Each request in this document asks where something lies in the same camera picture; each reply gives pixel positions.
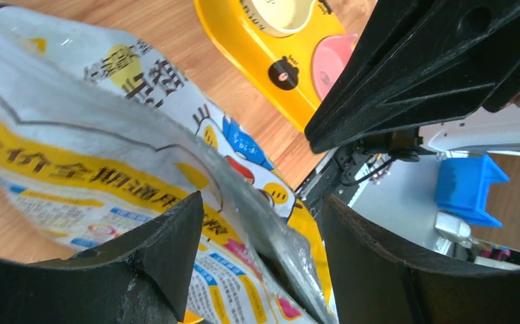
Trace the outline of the pet food bag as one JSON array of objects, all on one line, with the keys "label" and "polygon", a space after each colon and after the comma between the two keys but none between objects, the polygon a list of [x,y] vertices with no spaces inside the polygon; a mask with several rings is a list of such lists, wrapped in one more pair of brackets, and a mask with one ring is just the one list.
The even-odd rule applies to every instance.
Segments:
[{"label": "pet food bag", "polygon": [[0,184],[84,250],[202,194],[188,307],[213,323],[336,323],[324,243],[255,140],[144,41],[0,3]]}]

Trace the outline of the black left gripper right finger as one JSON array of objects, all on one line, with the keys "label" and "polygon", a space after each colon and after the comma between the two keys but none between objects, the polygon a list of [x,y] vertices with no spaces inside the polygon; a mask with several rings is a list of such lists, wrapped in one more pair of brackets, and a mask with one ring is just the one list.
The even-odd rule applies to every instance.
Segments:
[{"label": "black left gripper right finger", "polygon": [[520,323],[520,270],[431,251],[331,195],[322,229],[341,323]]}]

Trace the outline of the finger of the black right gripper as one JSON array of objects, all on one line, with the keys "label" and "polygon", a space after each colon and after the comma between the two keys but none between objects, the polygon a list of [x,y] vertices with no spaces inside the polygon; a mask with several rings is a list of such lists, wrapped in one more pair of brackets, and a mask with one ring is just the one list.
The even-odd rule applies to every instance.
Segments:
[{"label": "finger of the black right gripper", "polygon": [[520,1],[379,1],[304,134],[322,153],[519,95]]}]

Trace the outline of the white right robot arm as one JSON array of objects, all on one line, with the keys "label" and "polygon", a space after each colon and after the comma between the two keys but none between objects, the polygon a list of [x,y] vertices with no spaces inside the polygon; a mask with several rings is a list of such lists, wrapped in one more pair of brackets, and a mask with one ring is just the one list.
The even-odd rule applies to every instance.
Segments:
[{"label": "white right robot arm", "polygon": [[379,1],[305,127],[312,151],[520,152],[520,1]]}]

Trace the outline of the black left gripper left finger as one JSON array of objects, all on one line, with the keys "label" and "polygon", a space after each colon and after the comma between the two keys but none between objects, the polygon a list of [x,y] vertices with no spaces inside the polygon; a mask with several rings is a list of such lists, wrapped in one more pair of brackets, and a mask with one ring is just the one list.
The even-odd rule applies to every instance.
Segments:
[{"label": "black left gripper left finger", "polygon": [[0,323],[182,322],[203,218],[194,192],[68,259],[0,259]]}]

